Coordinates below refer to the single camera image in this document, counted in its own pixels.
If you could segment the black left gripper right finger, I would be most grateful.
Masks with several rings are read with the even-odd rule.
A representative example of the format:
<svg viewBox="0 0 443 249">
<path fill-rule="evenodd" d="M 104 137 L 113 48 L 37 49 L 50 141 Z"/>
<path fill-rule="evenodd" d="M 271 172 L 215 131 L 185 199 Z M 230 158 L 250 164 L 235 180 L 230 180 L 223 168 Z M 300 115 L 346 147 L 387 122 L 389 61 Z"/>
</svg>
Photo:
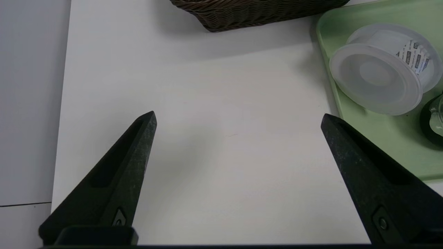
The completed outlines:
<svg viewBox="0 0 443 249">
<path fill-rule="evenodd" d="M 321 130 L 372 244 L 442 245 L 440 194 L 341 118 Z"/>
</svg>

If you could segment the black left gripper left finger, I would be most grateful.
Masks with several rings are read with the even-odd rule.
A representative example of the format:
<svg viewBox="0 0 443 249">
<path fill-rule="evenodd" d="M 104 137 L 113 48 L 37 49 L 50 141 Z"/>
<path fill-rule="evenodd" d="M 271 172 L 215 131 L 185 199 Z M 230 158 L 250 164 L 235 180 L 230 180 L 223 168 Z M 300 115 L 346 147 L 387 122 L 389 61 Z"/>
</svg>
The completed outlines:
<svg viewBox="0 0 443 249">
<path fill-rule="evenodd" d="M 136 244 L 132 227 L 157 120 L 138 117 L 40 225 L 44 244 Z"/>
</svg>

